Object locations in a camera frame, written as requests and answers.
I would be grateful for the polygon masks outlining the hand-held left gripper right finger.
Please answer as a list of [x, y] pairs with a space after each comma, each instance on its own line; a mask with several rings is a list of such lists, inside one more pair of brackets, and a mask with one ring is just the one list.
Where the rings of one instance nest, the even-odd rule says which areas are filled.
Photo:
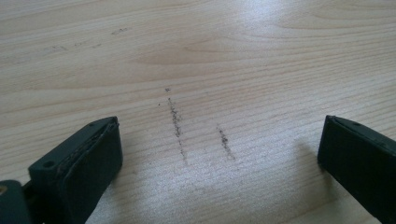
[[382, 224], [396, 224], [396, 141], [356, 121], [328, 116], [318, 164]]

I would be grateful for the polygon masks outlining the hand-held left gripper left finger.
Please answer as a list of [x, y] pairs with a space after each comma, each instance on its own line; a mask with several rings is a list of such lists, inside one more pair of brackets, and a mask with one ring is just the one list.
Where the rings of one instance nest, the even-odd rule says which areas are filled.
[[84, 126], [28, 168], [34, 217], [43, 224], [85, 224], [122, 160], [116, 117]]

